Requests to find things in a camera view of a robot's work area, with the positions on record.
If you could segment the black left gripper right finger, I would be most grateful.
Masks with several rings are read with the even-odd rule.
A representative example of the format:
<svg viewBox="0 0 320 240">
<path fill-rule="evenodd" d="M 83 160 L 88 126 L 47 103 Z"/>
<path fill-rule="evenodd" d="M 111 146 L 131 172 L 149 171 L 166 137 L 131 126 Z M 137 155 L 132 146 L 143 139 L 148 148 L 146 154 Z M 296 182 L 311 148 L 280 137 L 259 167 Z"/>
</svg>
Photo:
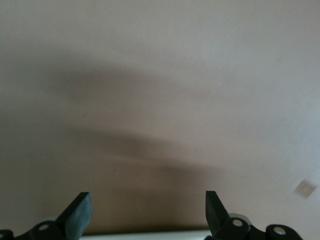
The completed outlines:
<svg viewBox="0 0 320 240">
<path fill-rule="evenodd" d="M 215 191 L 205 194 L 205 216 L 211 232 L 207 240 L 302 240 L 292 228 L 268 225 L 265 231 L 257 229 L 241 217 L 231 217 Z"/>
</svg>

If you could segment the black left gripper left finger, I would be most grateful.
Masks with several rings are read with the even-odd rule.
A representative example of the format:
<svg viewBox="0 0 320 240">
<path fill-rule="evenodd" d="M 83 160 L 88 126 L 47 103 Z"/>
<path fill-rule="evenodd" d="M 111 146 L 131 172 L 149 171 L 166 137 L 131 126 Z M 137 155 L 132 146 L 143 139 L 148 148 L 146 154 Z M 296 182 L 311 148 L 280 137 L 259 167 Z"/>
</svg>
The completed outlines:
<svg viewBox="0 0 320 240">
<path fill-rule="evenodd" d="M 14 236 L 9 229 L 0 231 L 2 240 L 79 240 L 93 216 L 90 192 L 81 192 L 55 220 L 36 224 L 27 232 Z"/>
</svg>

